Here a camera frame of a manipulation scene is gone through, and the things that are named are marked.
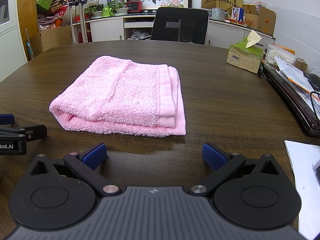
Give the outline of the potted green plant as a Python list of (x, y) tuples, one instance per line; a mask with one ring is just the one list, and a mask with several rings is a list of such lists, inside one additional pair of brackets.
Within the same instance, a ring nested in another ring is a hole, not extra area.
[(94, 16), (98, 13), (98, 16), (103, 15), (103, 9), (107, 8), (107, 11), (113, 16), (117, 9), (126, 7), (126, 0), (108, 0), (103, 2), (102, 0), (92, 0), (92, 3), (85, 7), (84, 14)]

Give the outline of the black office chair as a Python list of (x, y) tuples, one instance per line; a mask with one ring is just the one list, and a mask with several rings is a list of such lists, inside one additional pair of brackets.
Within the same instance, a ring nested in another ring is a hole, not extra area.
[(209, 12), (204, 9), (160, 7), (153, 23), (151, 39), (205, 44)]

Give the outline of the flat cardboard sheet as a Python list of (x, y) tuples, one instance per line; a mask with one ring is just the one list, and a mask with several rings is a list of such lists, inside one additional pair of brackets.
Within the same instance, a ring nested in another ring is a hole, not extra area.
[(232, 11), (232, 8), (242, 8), (243, 0), (201, 0), (201, 7), (205, 9), (220, 8)]

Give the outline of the clear box of cotton swabs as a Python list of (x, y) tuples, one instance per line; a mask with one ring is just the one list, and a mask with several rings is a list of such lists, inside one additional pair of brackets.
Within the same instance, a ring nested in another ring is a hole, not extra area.
[(291, 52), (269, 43), (265, 57), (265, 66), (279, 70), (276, 58), (286, 61), (289, 64), (294, 64), (296, 57)]

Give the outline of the pink terry towel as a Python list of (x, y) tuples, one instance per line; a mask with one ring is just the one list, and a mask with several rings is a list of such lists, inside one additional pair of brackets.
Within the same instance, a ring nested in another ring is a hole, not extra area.
[(166, 64), (101, 56), (51, 102), (49, 110), (68, 131), (186, 134), (180, 77)]

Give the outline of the open cardboard box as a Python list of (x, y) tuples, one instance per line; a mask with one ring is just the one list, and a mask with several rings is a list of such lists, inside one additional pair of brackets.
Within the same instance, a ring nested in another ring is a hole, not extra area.
[(244, 24), (262, 33), (273, 36), (276, 25), (276, 13), (266, 7), (257, 7), (253, 4), (243, 5), (245, 20)]

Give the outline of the white plastic bag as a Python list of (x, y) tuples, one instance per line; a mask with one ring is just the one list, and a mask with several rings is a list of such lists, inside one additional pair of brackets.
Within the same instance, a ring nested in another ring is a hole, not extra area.
[(132, 34), (127, 40), (150, 40), (151, 34), (140, 29), (133, 29)]

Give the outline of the green tissue box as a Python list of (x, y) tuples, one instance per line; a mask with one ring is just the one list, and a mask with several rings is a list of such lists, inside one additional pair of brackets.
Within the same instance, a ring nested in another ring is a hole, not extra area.
[(264, 54), (263, 50), (256, 46), (260, 41), (261, 36), (251, 30), (248, 36), (229, 46), (227, 63), (257, 74)]

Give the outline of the white paper sheet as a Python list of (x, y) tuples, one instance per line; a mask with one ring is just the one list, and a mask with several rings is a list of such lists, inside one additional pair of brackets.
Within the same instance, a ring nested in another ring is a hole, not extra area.
[(319, 235), (319, 146), (285, 140), (295, 186), (302, 201), (298, 231), (306, 239)]

